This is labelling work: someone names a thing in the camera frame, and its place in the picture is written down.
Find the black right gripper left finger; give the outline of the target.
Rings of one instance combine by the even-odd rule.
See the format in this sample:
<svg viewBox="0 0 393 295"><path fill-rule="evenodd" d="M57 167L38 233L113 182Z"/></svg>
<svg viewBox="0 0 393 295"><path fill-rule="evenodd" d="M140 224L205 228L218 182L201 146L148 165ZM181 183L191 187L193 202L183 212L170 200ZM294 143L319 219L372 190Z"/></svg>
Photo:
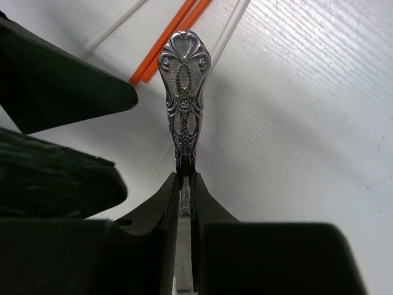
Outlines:
<svg viewBox="0 0 393 295"><path fill-rule="evenodd" d="M116 221L1 220L2 294L170 294L179 178Z"/></svg>

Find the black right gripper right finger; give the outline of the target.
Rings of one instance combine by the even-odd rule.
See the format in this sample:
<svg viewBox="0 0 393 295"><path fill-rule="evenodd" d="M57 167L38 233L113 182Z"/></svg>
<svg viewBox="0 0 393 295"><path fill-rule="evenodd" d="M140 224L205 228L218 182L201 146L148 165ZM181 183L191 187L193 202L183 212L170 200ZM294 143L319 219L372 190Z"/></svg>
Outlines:
<svg viewBox="0 0 393 295"><path fill-rule="evenodd" d="M241 222L191 178L199 294L365 294L352 251L325 222Z"/></svg>

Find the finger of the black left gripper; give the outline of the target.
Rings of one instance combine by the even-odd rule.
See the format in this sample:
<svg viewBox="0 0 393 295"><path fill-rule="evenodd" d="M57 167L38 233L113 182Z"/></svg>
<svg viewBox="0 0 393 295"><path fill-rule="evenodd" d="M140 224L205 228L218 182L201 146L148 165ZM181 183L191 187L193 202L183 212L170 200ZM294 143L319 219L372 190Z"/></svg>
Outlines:
<svg viewBox="0 0 393 295"><path fill-rule="evenodd" d="M131 110L128 82L1 14L1 106L24 134Z"/></svg>
<svg viewBox="0 0 393 295"><path fill-rule="evenodd" d="M87 218L126 197L115 163L1 129L1 217Z"/></svg>

